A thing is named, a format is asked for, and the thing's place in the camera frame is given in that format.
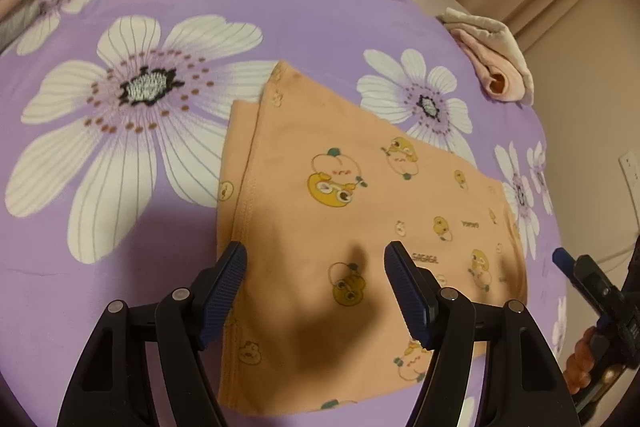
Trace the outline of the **person's hand on handle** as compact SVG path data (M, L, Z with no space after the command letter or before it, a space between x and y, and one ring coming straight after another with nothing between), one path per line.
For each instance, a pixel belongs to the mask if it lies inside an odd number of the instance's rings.
M597 329L594 326L586 329L582 339L577 341L574 352L566 361L563 377L571 395L576 395L578 391L587 388L590 384L594 356L589 343L595 332L597 332Z

